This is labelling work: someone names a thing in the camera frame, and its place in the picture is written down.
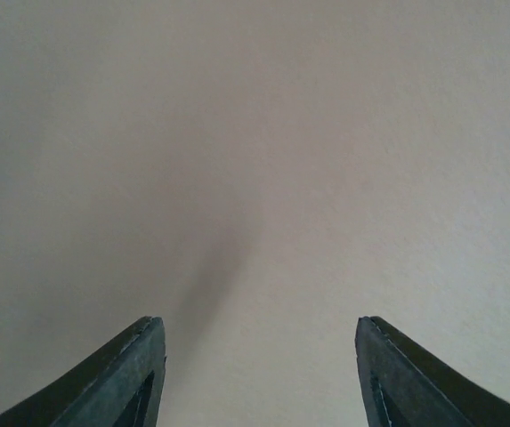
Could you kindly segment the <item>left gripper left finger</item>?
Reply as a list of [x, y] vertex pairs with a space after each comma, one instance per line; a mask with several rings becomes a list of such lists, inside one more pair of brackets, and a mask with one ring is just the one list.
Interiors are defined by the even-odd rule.
[[166, 372], [160, 317], [142, 317], [42, 390], [0, 426], [155, 426]]

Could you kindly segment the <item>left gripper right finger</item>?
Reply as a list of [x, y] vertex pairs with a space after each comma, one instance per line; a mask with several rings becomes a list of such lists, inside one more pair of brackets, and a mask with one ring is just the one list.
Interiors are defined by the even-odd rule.
[[354, 342], [370, 426], [510, 426], [510, 403], [383, 318], [360, 318]]

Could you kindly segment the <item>brown cardboard backing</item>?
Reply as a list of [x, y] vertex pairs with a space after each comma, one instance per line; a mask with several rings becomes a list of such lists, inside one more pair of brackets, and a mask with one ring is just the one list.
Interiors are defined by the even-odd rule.
[[0, 413], [143, 316], [162, 426], [363, 426], [380, 316], [510, 402], [510, 1], [0, 1]]

